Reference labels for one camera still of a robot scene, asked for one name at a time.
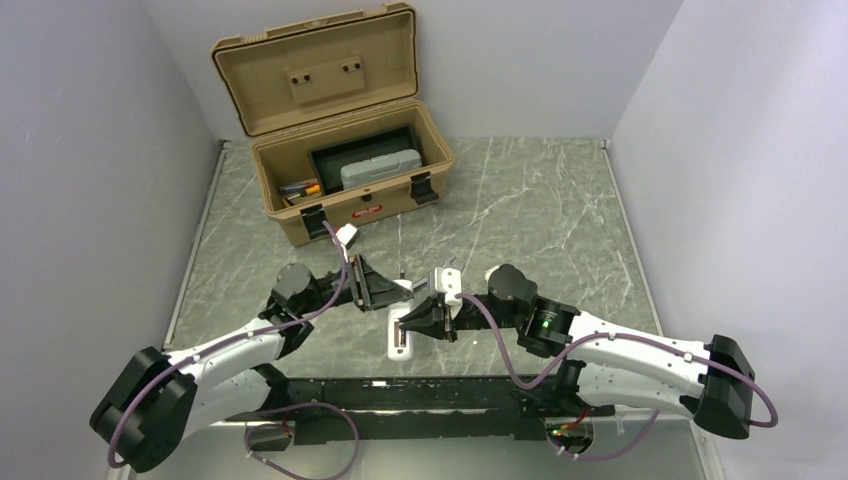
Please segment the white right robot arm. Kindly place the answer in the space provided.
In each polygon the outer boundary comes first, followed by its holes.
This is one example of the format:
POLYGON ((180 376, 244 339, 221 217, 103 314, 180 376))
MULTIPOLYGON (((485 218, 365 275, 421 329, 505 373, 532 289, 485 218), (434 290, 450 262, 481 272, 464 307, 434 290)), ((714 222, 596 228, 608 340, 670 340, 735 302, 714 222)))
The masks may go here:
POLYGON ((540 295, 510 264, 485 278, 486 292, 469 294, 459 270, 436 269, 428 298, 398 318, 398 330, 454 341, 461 330, 490 329, 504 350, 502 332, 514 329, 522 349, 550 362, 517 387, 564 415, 617 405, 667 411, 735 440, 756 426, 755 372, 736 340, 686 341, 616 325, 540 295))

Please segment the white remote control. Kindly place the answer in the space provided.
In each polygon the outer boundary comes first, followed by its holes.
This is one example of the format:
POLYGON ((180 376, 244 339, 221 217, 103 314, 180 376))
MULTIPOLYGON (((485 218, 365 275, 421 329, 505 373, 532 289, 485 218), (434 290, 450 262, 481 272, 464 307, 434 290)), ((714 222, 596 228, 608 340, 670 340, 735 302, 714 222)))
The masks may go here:
POLYGON ((387 327, 387 357, 395 362, 408 361, 413 358, 413 341, 411 334, 400 328, 400 319, 409 314, 414 307, 414 299, 392 303, 388 307, 387 327))

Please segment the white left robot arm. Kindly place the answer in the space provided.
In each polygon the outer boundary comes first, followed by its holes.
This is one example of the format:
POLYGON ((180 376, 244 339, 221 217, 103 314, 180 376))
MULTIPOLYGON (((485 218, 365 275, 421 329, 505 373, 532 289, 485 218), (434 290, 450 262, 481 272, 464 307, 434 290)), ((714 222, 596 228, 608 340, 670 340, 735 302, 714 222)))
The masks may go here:
POLYGON ((219 420, 251 411, 264 420, 279 417, 288 379, 271 363, 305 342, 312 319, 345 304, 363 312, 399 305, 414 289, 359 254, 321 278, 301 263, 282 267, 266 306, 244 326, 196 347, 147 347, 131 357, 89 420, 108 444, 109 466, 147 472, 181 440, 219 420))

